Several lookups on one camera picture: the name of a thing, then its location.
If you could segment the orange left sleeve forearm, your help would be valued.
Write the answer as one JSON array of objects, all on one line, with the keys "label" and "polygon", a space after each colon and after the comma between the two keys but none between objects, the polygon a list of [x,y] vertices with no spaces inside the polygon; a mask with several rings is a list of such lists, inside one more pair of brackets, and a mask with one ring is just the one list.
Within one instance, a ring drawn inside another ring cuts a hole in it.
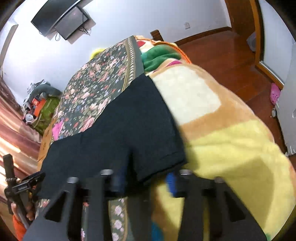
[{"label": "orange left sleeve forearm", "polygon": [[16,238],[18,241],[22,241],[27,230],[23,223],[19,221],[15,215],[13,215],[13,225],[16,232]]}]

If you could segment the person left hand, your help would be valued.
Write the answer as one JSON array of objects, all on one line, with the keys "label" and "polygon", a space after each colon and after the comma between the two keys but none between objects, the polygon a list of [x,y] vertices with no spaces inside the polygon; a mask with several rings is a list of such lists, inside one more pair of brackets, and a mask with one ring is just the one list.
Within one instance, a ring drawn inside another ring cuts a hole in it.
[{"label": "person left hand", "polygon": [[[16,217],[17,221],[20,221],[19,208],[15,204],[15,202],[11,203],[11,210],[12,210],[14,216]],[[27,219],[30,221],[33,221],[35,219],[35,208],[34,208],[32,202],[27,203],[26,211],[27,211],[27,215],[26,215]]]}]

